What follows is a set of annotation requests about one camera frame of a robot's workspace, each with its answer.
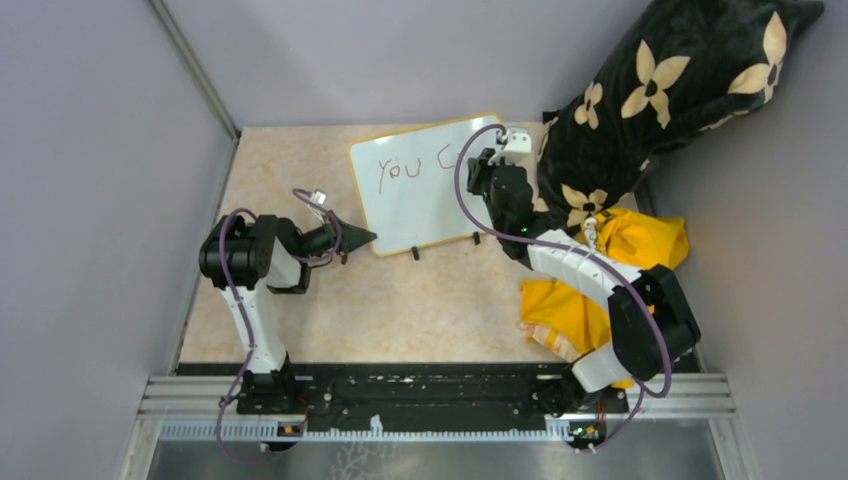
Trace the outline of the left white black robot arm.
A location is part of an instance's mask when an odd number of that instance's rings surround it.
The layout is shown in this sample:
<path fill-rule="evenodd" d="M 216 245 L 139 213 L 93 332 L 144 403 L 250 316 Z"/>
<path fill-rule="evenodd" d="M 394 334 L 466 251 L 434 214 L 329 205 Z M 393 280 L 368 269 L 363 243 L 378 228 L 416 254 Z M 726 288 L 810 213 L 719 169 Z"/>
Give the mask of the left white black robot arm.
<path fill-rule="evenodd" d="M 313 266 L 346 258 L 378 236 L 335 217 L 309 231 L 289 218 L 223 217 L 199 251 L 201 274 L 221 293 L 245 352 L 236 386 L 224 397 L 245 415 L 297 413 L 303 403 L 273 312 L 274 295 L 307 292 Z"/>

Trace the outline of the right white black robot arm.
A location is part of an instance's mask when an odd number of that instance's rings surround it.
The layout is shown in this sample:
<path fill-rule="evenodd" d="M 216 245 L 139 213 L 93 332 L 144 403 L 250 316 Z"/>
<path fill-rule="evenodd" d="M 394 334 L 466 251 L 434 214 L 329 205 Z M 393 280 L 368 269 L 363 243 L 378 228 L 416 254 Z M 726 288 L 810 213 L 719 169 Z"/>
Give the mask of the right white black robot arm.
<path fill-rule="evenodd" d="M 486 148 L 476 157 L 460 153 L 453 180 L 463 214 L 497 238 L 506 256 L 528 269 L 574 288 L 605 311 L 611 337 L 571 361 L 563 398 L 576 412 L 590 411 L 603 389 L 632 379 L 664 376 L 669 390 L 675 359 L 694 347 L 700 329 L 675 274 L 667 267 L 637 267 L 613 260 L 553 227 L 531 205 L 532 190 L 523 168 Z M 491 224 L 484 227 L 466 205 L 467 195 L 483 200 Z"/>

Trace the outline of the yellow framed whiteboard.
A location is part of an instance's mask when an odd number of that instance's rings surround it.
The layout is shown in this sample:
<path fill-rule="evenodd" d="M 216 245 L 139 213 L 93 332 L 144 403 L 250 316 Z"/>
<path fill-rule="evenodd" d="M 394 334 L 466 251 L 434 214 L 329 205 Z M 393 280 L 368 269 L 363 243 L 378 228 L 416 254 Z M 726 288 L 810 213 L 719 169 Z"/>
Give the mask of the yellow framed whiteboard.
<path fill-rule="evenodd" d="M 417 127 L 352 144 L 348 151 L 366 228 L 377 256 L 409 253 L 481 230 L 457 201 L 454 173 L 461 148 L 501 117 L 487 113 Z"/>

